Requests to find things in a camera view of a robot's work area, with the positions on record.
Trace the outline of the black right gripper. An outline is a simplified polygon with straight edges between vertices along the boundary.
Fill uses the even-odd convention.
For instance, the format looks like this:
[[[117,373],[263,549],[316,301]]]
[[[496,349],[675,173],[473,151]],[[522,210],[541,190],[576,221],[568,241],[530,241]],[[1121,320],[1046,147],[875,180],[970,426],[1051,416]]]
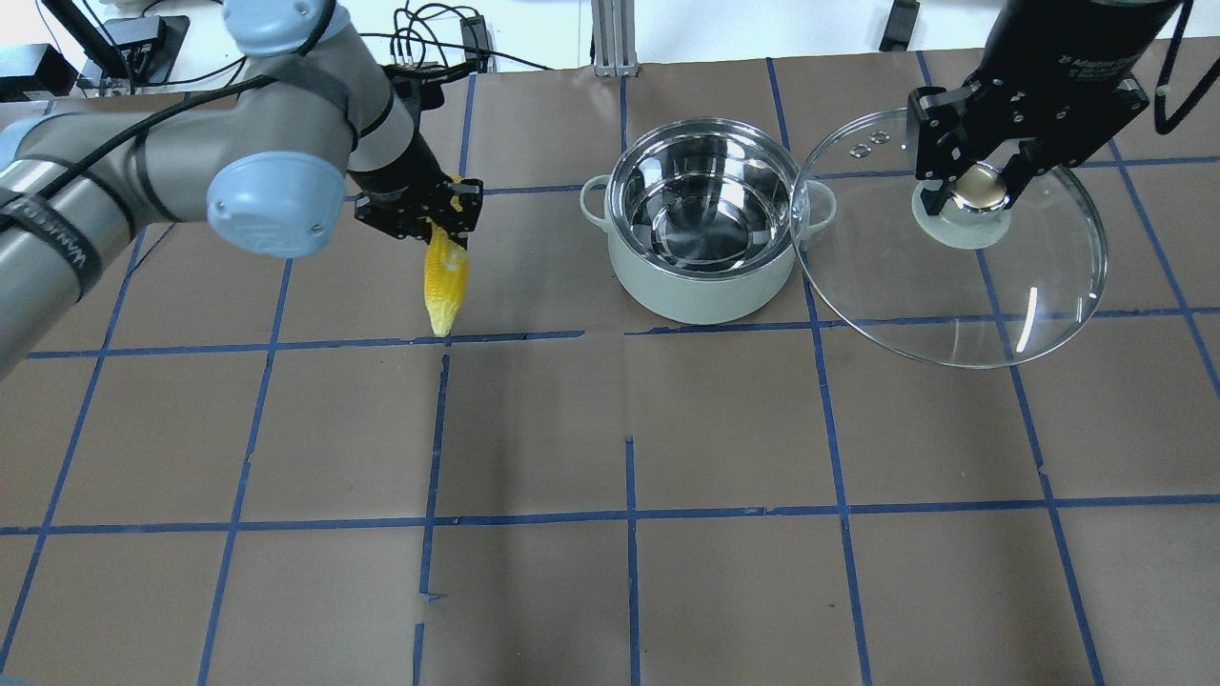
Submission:
[[[906,96],[906,134],[925,212],[939,214],[980,159],[1014,148],[1000,168],[1004,209],[1038,175],[1085,162],[1150,105],[1133,74],[1181,1],[1009,1],[985,56],[956,90]]]

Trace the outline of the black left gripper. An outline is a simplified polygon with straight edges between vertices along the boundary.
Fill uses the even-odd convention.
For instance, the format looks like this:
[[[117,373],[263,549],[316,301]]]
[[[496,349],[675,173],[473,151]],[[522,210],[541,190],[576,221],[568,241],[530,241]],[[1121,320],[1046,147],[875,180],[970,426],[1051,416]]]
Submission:
[[[477,229],[484,182],[447,175],[422,144],[410,144],[384,168],[350,175],[360,187],[355,218],[395,240],[429,244],[438,231],[431,220],[450,237],[468,237]]]

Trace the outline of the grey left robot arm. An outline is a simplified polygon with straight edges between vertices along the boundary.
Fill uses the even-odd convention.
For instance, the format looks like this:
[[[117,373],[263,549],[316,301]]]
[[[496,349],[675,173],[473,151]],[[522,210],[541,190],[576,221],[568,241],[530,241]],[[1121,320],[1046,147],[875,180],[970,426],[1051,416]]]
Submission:
[[[2,374],[152,223],[205,222],[279,259],[322,251],[349,182],[357,220],[466,247],[479,179],[447,175],[338,1],[227,1],[246,78],[150,114],[70,111],[2,131]]]

